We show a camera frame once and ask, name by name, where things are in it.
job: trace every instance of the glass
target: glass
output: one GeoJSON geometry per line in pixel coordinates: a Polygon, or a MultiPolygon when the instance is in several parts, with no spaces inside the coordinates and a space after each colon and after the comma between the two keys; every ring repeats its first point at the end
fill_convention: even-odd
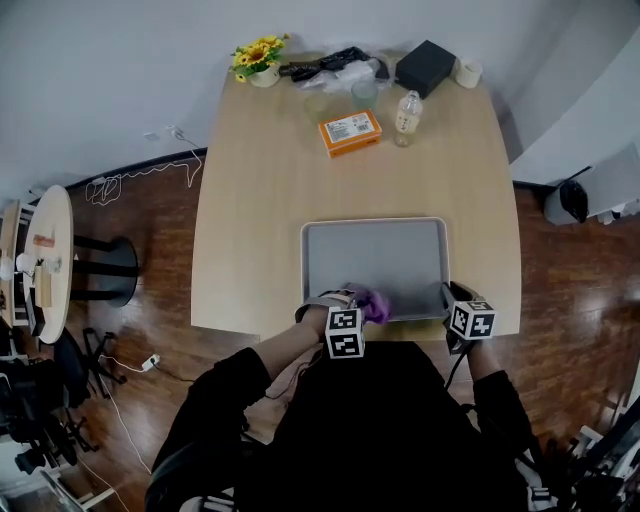
{"type": "Polygon", "coordinates": [[[372,80],[360,80],[351,86],[351,100],[356,110],[375,109],[378,86],[372,80]]]}
{"type": "Polygon", "coordinates": [[[330,98],[328,94],[314,93],[304,100],[304,111],[311,124],[317,125],[330,119],[329,114],[330,98]]]}
{"type": "Polygon", "coordinates": [[[43,262],[44,268],[47,269],[47,271],[49,272],[49,274],[57,274],[58,272],[60,272],[60,269],[62,268],[62,258],[56,258],[56,259],[45,259],[43,262]]]}
{"type": "Polygon", "coordinates": [[[13,279],[13,259],[3,256],[0,259],[0,279],[11,281],[13,279]]]}

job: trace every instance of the orange box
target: orange box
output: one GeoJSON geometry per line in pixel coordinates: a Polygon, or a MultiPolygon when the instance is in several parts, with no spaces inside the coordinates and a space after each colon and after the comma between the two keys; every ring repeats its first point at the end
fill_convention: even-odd
{"type": "Polygon", "coordinates": [[[378,144],[382,129],[370,109],[318,123],[320,135],[331,158],[378,144]]]}
{"type": "Polygon", "coordinates": [[[55,247],[56,241],[53,238],[48,238],[46,236],[34,235],[33,245],[39,245],[40,247],[55,247]]]}

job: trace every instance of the wall outlet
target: wall outlet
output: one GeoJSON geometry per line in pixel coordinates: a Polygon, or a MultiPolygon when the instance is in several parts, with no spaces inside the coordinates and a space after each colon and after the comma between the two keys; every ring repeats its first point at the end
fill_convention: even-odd
{"type": "Polygon", "coordinates": [[[158,142],[160,140],[160,137],[156,132],[147,132],[143,133],[142,135],[145,139],[147,139],[148,142],[158,142]]]}
{"type": "Polygon", "coordinates": [[[142,363],[142,370],[148,372],[153,369],[154,365],[158,364],[160,364],[160,356],[158,354],[153,354],[149,359],[142,363]]]}
{"type": "Polygon", "coordinates": [[[179,126],[168,124],[164,129],[167,130],[174,139],[180,140],[180,137],[184,137],[184,132],[179,126]]]}

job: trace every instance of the flower pot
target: flower pot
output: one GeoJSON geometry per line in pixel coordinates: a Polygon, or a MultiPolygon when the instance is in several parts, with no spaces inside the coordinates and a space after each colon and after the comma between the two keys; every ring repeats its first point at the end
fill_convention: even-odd
{"type": "Polygon", "coordinates": [[[271,87],[272,85],[275,85],[278,80],[280,80],[280,73],[278,73],[279,69],[280,63],[277,62],[274,66],[271,66],[264,71],[249,75],[249,81],[256,87],[271,87]]]}

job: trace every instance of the wooden floor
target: wooden floor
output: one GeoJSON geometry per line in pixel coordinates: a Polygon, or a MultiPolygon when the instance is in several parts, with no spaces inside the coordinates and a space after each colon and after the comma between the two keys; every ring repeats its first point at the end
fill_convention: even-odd
{"type": "MultiPolygon", "coordinates": [[[[195,170],[197,161],[189,161],[195,170]]],[[[81,339],[90,325],[117,336],[110,349],[120,361],[139,367],[160,354],[164,367],[193,379],[211,365],[257,340],[190,325],[191,253],[200,176],[191,189],[183,170],[168,170],[123,183],[120,198],[106,207],[91,205],[85,190],[71,192],[77,234],[98,239],[123,235],[138,251],[142,277],[134,299],[122,309],[94,302],[74,303],[68,327],[81,339]]],[[[557,228],[547,223],[533,195],[516,191],[522,245],[522,327],[493,344],[542,441],[567,440],[581,425],[608,427],[612,406],[628,393],[635,375],[640,339],[640,218],[611,226],[590,221],[557,228]]],[[[443,375],[453,360],[444,342],[423,344],[443,375]]],[[[286,388],[292,367],[271,394],[286,388]]],[[[142,459],[151,466],[188,384],[153,370],[123,370],[129,382],[113,390],[142,459]]],[[[471,399],[468,367],[461,366],[453,394],[471,399]]],[[[254,433],[268,440],[285,411],[263,399],[248,412],[254,433]]],[[[113,404],[93,398],[80,415],[88,436],[101,446],[82,455],[86,464],[115,486],[130,511],[143,510],[149,475],[128,442],[113,404]]],[[[104,485],[86,470],[72,471],[78,494],[104,485]]],[[[16,502],[19,509],[49,509],[47,496],[16,502]]],[[[95,510],[122,510],[115,498],[95,510]]]]}

